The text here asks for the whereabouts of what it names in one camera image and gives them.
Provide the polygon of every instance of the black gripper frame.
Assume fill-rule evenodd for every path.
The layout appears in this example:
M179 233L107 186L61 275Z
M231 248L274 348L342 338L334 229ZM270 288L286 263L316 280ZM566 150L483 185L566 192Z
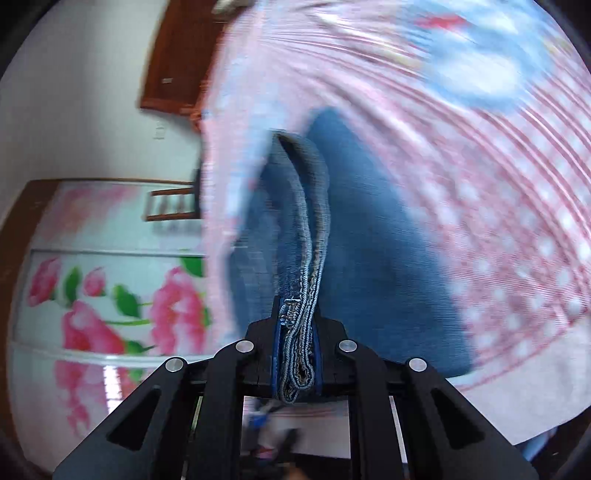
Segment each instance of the black gripper frame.
M55 470L54 480L235 480L245 395L271 398L279 301L251 323L241 353L233 343L212 359L156 369ZM389 397L394 398L413 480L535 480L535 469L427 364L415 371L381 359L340 322L314 318L315 395L348 397L352 478L403 480ZM197 425L191 433L197 401Z

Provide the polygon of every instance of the metal screw head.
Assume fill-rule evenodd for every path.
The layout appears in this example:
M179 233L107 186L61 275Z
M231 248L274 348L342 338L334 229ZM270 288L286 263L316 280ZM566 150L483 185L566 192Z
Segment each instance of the metal screw head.
M353 340L341 340L339 342L339 348L343 352L351 353L357 350L357 343L355 343Z
M240 353L248 353L255 347L255 344L252 343L250 340L240 340L236 344L236 350Z
M171 358L166 362L166 370L169 372L178 372L183 367L183 361L180 358Z
M413 358L408 363L408 366L415 372L424 372L427 369L427 362L422 358Z

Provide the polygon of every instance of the pink tablecloth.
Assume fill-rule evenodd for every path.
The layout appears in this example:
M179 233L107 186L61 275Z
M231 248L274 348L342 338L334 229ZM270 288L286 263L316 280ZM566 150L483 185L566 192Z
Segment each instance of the pink tablecloth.
M219 49L203 110L212 335L269 130L331 105L438 245L476 351L454 379L512 442L591 404L591 82L530 1L259 1Z

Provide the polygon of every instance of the white polka dot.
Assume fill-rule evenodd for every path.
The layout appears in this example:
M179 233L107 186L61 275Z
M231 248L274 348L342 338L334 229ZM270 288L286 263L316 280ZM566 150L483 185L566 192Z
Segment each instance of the white polka dot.
M495 300L505 300L505 290L502 288L496 288L495 291L493 292L493 296L495 298Z
M479 210L482 219L486 222L489 228L495 228L499 223L499 218L496 213L490 208L480 208Z
M543 237L538 240L538 250L544 258L554 253L554 241L550 237Z
M505 319L505 325L509 330L518 330L521 326L521 317L518 313L511 313Z
M562 225L562 228L567 229L567 230L570 229L574 225L574 219L573 219L573 216L570 214L570 212L564 210L560 214L560 225Z
M530 308L534 312L544 305L544 296L541 293L529 298Z
M476 260L476 271L478 273L488 273L490 269L491 265L490 263L488 263L488 260L486 258L480 258Z
M505 250L507 250L508 252L512 252L515 250L515 240L511 235L504 235L501 238L501 244L503 245L503 248L505 248Z
M583 305L581 304L581 299L576 297L569 301L569 305L567 306L567 312L569 316L575 317L583 310Z
M457 225L457 215L446 205L440 205L437 209L440 220L446 225Z
M478 191L472 183L463 181L460 184L460 196L466 200L478 200Z
M490 348L494 345L497 334L493 332L486 332L476 337L476 346L478 348Z
M558 274L558 276L556 277L556 284L559 287L565 287L566 285L569 284L571 279L570 276L570 270L568 267L563 267L562 270L560 270L560 273Z
M526 228L533 228L536 224L536 217L534 212L532 212L529 208L522 208L519 210L519 221L521 225Z
M455 282L452 282L452 295L462 295L466 291L466 289L467 285L464 280L457 280Z
M522 265L518 265L517 267L515 267L515 273L517 273L517 276L519 278L529 278L530 275L528 274L528 270L523 267Z
M522 340L513 351L519 358L525 358L531 352L531 345L528 341Z
M433 200L441 200L445 196L445 189L432 181L425 184L424 190Z
M582 242L579 244L579 247L577 248L577 255L579 256L579 260L581 260L581 262L586 262L589 259L591 256L591 247L589 246L587 240L582 240Z
M466 318L471 322L477 322L478 320L480 320L481 313L482 312L480 311L480 308L470 307L466 310Z

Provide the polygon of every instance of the white wall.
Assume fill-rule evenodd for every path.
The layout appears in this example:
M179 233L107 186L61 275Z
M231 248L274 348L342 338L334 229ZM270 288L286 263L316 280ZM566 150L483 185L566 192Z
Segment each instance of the white wall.
M61 0L33 29L0 80L0 223L32 179L191 178L189 121L136 107L167 3Z

